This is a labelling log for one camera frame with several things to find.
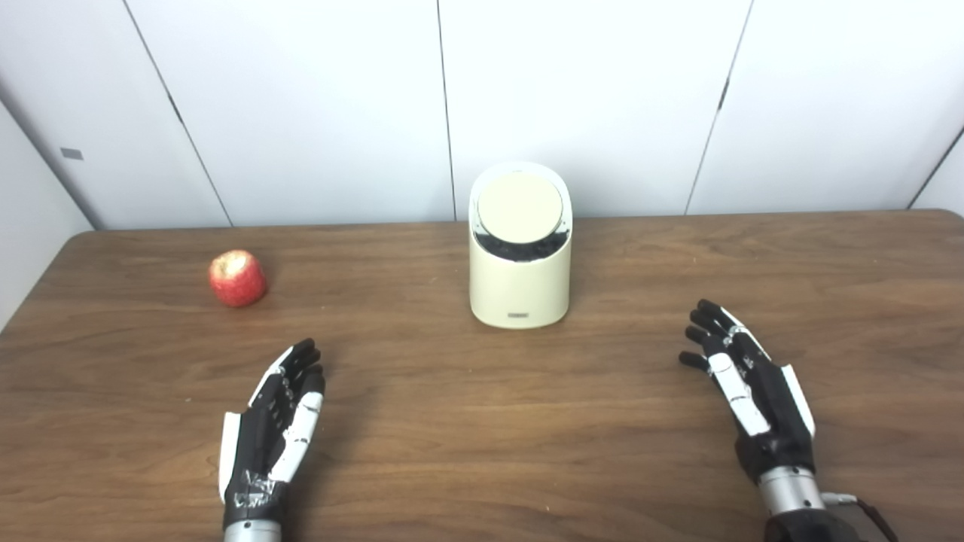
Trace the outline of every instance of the apple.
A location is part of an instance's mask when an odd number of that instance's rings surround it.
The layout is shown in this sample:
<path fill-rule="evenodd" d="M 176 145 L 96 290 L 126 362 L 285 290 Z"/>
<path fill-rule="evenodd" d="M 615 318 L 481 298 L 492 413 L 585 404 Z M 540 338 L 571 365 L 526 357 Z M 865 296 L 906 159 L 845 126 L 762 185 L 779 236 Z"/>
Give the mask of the apple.
<path fill-rule="evenodd" d="M 215 257 L 207 277 L 215 295 L 229 307 L 248 306 L 268 289 L 261 264 L 248 251 L 227 251 Z"/>

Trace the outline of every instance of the cream-colored device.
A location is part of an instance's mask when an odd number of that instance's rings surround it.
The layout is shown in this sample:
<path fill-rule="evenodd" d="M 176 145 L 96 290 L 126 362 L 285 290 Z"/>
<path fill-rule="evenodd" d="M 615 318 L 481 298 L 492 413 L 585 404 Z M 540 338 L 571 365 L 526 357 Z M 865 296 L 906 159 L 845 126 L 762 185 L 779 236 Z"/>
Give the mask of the cream-colored device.
<path fill-rule="evenodd" d="M 562 178 L 530 162 L 489 168 L 469 197 L 469 300 L 499 328 L 558 321 L 569 308 L 573 206 Z"/>

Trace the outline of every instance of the wooden table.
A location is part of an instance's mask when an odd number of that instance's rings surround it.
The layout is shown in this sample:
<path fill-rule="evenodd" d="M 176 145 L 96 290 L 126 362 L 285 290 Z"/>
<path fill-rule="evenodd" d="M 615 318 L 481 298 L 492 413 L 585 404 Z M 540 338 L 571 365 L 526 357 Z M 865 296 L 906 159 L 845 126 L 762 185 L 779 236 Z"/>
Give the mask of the wooden table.
<path fill-rule="evenodd" d="M 964 539 L 964 221 L 590 219 L 574 243 L 569 314 L 512 332 L 469 312 L 465 224 L 74 237 L 0 335 L 0 540 L 220 540 L 222 414 L 304 337 L 329 386 L 286 541 L 760 540 L 724 401 L 676 359 L 700 297 L 793 363 L 824 491 Z M 236 247 L 271 284 L 242 310 L 206 279 Z"/>

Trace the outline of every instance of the silver metal wrist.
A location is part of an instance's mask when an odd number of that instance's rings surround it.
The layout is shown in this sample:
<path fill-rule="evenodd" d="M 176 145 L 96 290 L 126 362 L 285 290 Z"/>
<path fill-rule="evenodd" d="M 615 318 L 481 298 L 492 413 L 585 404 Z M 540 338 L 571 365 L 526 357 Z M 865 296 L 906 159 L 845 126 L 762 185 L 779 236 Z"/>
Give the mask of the silver metal wrist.
<path fill-rule="evenodd" d="M 270 520 L 234 522 L 225 529 L 225 542 L 281 542 L 281 525 Z"/>
<path fill-rule="evenodd" d="M 814 474 L 807 469 L 777 467 L 763 473 L 758 486 L 770 516 L 806 508 L 824 508 Z"/>

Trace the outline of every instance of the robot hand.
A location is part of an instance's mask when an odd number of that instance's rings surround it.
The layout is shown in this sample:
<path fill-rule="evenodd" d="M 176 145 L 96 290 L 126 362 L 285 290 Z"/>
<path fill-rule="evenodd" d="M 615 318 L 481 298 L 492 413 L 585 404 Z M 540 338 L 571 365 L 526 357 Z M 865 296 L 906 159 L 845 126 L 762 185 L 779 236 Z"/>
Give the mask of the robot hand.
<path fill-rule="evenodd" d="M 321 353 L 305 339 L 268 367 L 244 414 L 225 413 L 218 490 L 226 542 L 279 542 L 284 496 L 321 411 Z"/>
<path fill-rule="evenodd" d="M 703 355 L 682 352 L 680 362 L 704 371 L 726 396 L 736 420 L 736 458 L 760 488 L 770 515 L 764 540 L 857 542 L 856 531 L 826 511 L 826 501 L 859 504 L 896 542 L 875 509 L 851 495 L 817 489 L 814 417 L 792 367 L 773 364 L 750 330 L 713 302 L 701 300 L 689 319 L 696 326 L 687 327 L 686 336 L 703 347 Z"/>

